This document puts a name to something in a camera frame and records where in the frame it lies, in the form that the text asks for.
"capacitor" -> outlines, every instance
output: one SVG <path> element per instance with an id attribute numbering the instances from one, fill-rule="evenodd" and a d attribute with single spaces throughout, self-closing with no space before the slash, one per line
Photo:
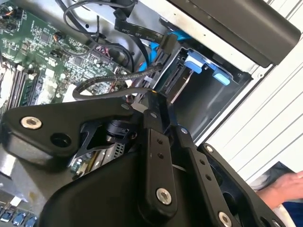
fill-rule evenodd
<path id="1" fill-rule="evenodd" d="M 61 79 L 65 79 L 65 78 L 66 78 L 66 75 L 65 75 L 64 73 L 61 73 L 60 78 L 61 78 Z"/>
<path id="2" fill-rule="evenodd" d="M 33 69 L 35 66 L 36 66 L 35 63 L 30 63 L 29 66 L 28 66 L 28 68 L 29 69 Z"/>

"power cable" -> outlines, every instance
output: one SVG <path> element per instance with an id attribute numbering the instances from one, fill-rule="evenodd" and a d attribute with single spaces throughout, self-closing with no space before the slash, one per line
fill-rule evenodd
<path id="1" fill-rule="evenodd" d="M 104 76 L 104 77 L 94 77 L 90 78 L 84 82 L 82 82 L 80 85 L 78 85 L 73 93 L 72 96 L 76 100 L 90 100 L 90 99 L 98 99 L 98 98 L 110 98 L 110 97 L 121 97 L 121 96 L 126 96 L 129 94 L 133 93 L 139 93 L 139 94 L 145 94 L 147 91 L 150 91 L 150 88 L 145 88 L 145 87 L 132 87 L 132 88 L 126 88 L 122 89 L 120 91 L 112 92 L 112 93 L 107 93 L 107 94 L 101 94 L 101 95 L 95 95 L 95 96 L 85 96 L 81 95 L 81 92 L 86 90 L 92 85 L 95 85 L 97 83 L 101 82 L 113 82 L 113 81 L 124 81 L 128 79 L 135 79 L 135 78 L 142 78 L 147 75 L 150 75 L 154 72 L 162 70 L 163 65 L 158 64 L 156 66 L 151 66 L 148 67 L 146 70 L 141 71 L 141 72 L 135 72 L 127 75 L 114 75 L 114 76 Z"/>

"blue connector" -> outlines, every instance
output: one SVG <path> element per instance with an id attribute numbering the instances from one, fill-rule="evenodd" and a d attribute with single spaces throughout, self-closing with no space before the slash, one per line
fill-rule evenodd
<path id="1" fill-rule="evenodd" d="M 213 72 L 213 77 L 220 81 L 224 86 L 230 84 L 229 76 L 226 72 L 218 68 L 215 64 L 208 61 L 204 56 L 198 52 L 188 51 L 188 57 L 185 60 L 184 65 L 194 72 L 200 74 L 204 65 L 211 68 Z"/>
<path id="2" fill-rule="evenodd" d="M 183 31 L 175 31 L 175 32 L 171 32 L 169 34 L 175 34 L 177 35 L 177 40 L 178 41 L 182 41 L 182 40 L 186 40 L 186 39 L 191 39 L 191 37 L 186 34 L 185 32 Z M 159 47 L 159 44 L 157 43 L 150 43 L 150 48 L 151 48 L 151 52 L 150 52 L 150 56 L 149 56 L 149 63 L 151 64 L 152 62 L 154 62 L 154 60 L 156 59 L 157 57 L 157 48 Z M 147 64 L 146 62 L 144 62 L 140 68 L 139 68 L 139 72 L 145 70 L 147 68 Z"/>

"screw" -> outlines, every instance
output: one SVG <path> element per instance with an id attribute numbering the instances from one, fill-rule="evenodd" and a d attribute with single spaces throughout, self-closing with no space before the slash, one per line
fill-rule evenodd
<path id="1" fill-rule="evenodd" d="M 157 115 L 155 113 L 151 113 L 151 116 L 153 116 L 154 118 L 157 118 Z"/>
<path id="2" fill-rule="evenodd" d="M 213 153 L 213 149 L 210 146 L 206 146 L 205 148 L 208 152 Z"/>
<path id="3" fill-rule="evenodd" d="M 187 134 L 187 130 L 185 128 L 181 128 L 181 132 L 183 132 L 184 134 Z"/>
<path id="4" fill-rule="evenodd" d="M 261 79 L 261 78 L 263 78 L 263 77 L 264 77 L 264 74 L 262 74 L 262 73 L 259 73 L 259 74 L 258 74 L 258 78 L 259 78 L 259 79 Z"/>
<path id="5" fill-rule="evenodd" d="M 219 212 L 219 219 L 225 227 L 232 227 L 231 219 L 224 212 Z"/>
<path id="6" fill-rule="evenodd" d="M 170 205 L 171 204 L 171 195 L 165 188 L 159 188 L 156 191 L 156 195 L 157 195 L 158 200 L 161 203 L 163 203 L 165 205 Z"/>
<path id="7" fill-rule="evenodd" d="M 124 108 L 124 109 L 126 109 L 126 110 L 129 110 L 128 105 L 126 105 L 126 104 L 121 104 L 121 106 L 122 106 L 122 108 Z"/>
<path id="8" fill-rule="evenodd" d="M 21 125 L 26 129 L 40 129 L 42 122 L 36 117 L 24 117 L 21 119 Z"/>
<path id="9" fill-rule="evenodd" d="M 276 227 L 281 227 L 281 225 L 276 220 L 273 220 L 273 223 Z"/>

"motherboard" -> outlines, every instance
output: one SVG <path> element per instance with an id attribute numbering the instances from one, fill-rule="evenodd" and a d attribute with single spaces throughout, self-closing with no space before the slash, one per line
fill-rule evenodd
<path id="1" fill-rule="evenodd" d="M 107 49 L 89 49 L 11 2 L 0 5 L 0 115 L 17 106 L 73 101 L 71 93 L 82 81 L 128 72 Z M 103 94 L 123 86 L 100 83 L 84 92 Z"/>

